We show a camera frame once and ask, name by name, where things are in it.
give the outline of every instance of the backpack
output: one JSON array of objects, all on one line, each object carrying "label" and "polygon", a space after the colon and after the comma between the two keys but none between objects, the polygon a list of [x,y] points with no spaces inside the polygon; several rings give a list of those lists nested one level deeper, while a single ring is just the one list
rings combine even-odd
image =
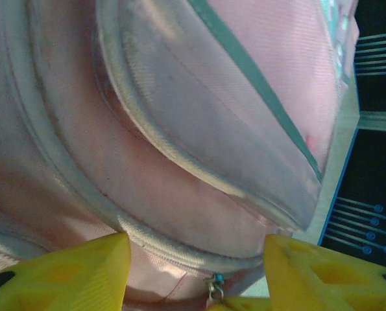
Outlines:
[{"label": "backpack", "polygon": [[0,0],[0,269],[126,231],[125,310],[241,293],[313,217],[355,7]]}]

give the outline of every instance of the yellow plastic piece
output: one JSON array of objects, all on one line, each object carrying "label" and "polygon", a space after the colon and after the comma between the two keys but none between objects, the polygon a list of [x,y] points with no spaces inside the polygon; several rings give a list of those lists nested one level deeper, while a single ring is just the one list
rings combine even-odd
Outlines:
[{"label": "yellow plastic piece", "polygon": [[0,311],[121,310],[129,266],[126,233],[21,262],[3,270],[16,276],[0,287]]},{"label": "yellow plastic piece", "polygon": [[214,305],[208,311],[272,311],[269,298],[227,297],[222,304]]},{"label": "yellow plastic piece", "polygon": [[265,241],[275,311],[386,311],[386,268],[286,236]]}]

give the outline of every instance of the pink backpack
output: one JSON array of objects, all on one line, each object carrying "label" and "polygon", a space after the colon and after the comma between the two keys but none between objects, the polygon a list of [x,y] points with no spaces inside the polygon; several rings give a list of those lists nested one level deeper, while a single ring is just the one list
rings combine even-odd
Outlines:
[{"label": "pink backpack", "polygon": [[125,310],[242,292],[313,216],[355,7],[0,0],[0,269],[126,231]]}]

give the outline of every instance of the green piping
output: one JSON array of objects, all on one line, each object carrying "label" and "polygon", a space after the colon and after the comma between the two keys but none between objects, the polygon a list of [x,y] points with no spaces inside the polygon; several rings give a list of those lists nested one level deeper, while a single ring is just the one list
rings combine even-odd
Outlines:
[{"label": "green piping", "polygon": [[298,149],[311,165],[319,181],[322,176],[318,169],[318,164],[300,135],[298,129],[293,124],[291,118],[284,110],[278,96],[259,70],[253,59],[247,53],[233,32],[224,24],[219,16],[213,11],[207,0],[187,0],[202,22],[207,26],[213,37],[220,43],[227,54],[235,62],[259,96],[266,103],[275,119],[281,124],[289,138],[294,142]]}]

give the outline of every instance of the zipper pull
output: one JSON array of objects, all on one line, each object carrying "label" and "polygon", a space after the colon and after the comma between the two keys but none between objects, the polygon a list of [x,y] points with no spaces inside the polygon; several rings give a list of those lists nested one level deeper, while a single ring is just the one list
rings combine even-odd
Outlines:
[{"label": "zipper pull", "polygon": [[223,284],[224,277],[221,274],[215,273],[211,279],[204,279],[208,286],[210,304],[220,303],[224,299]]}]

